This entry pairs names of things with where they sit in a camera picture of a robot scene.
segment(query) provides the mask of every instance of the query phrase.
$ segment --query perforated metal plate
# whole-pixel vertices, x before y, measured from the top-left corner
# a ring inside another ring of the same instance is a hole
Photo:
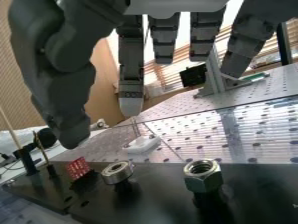
[[[163,145],[140,155],[122,148],[135,138],[132,126],[110,129],[82,147],[56,157],[90,162],[134,160],[184,163],[212,158],[223,163],[298,162],[298,97],[139,124],[143,135],[158,134]]]
[[[139,124],[142,135],[151,135],[154,132],[146,124]],[[181,162],[177,153],[163,142],[162,146],[143,154],[128,154],[123,146],[136,139],[132,126],[124,126],[107,130],[95,136],[78,149],[64,152],[55,157],[54,161],[74,161],[82,156],[88,162],[116,162],[131,160],[134,162]]]
[[[154,121],[298,95],[298,64],[276,68],[268,73],[271,77],[263,81],[217,95],[195,99],[193,95],[199,90],[181,93],[144,111],[136,117],[136,121],[139,123]],[[131,121],[127,120],[119,126],[130,124]]]

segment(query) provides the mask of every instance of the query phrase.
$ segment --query red block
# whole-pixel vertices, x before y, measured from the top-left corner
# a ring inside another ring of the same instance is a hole
[[[90,171],[91,167],[87,164],[86,158],[82,157],[67,165],[68,174],[74,180],[80,179]]]

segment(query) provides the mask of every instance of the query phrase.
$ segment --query cable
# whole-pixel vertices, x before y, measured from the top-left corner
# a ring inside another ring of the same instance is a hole
[[[0,174],[0,176],[3,176],[6,173],[7,173],[7,171],[10,171],[10,170],[19,170],[19,169],[23,169],[24,167],[22,167],[22,168],[17,168],[17,169],[11,169],[15,165],[17,165],[17,163],[19,163],[20,162],[20,160],[18,160],[11,166],[10,166],[10,168],[7,168],[6,166],[3,167],[5,169],[6,169],[6,171]]]

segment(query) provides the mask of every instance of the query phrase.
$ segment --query metal hex nut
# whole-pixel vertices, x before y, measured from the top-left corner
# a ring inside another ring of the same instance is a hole
[[[221,167],[216,160],[199,160],[184,167],[185,184],[193,193],[209,193],[224,184]]]

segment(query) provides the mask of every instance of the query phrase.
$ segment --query window blind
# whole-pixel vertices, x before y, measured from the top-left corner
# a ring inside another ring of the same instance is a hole
[[[219,51],[219,58],[223,61],[227,49],[228,41],[231,38],[232,26],[227,26],[221,29],[220,34],[216,39],[216,47]],[[298,57],[298,19],[292,19],[288,21],[288,33],[291,46],[293,50],[293,56]],[[267,41],[264,49],[260,54],[256,56],[255,60],[267,58],[272,54],[279,54],[279,43],[277,35],[275,33],[273,37]],[[175,60],[171,65],[158,65],[155,60],[150,61],[146,64],[146,80],[159,80],[162,82],[163,88],[166,91],[171,91],[179,88],[183,88],[180,72],[187,69],[187,67],[193,67],[201,64],[200,62],[189,61],[189,44],[176,49]],[[252,68],[248,68],[244,75],[252,73]]]

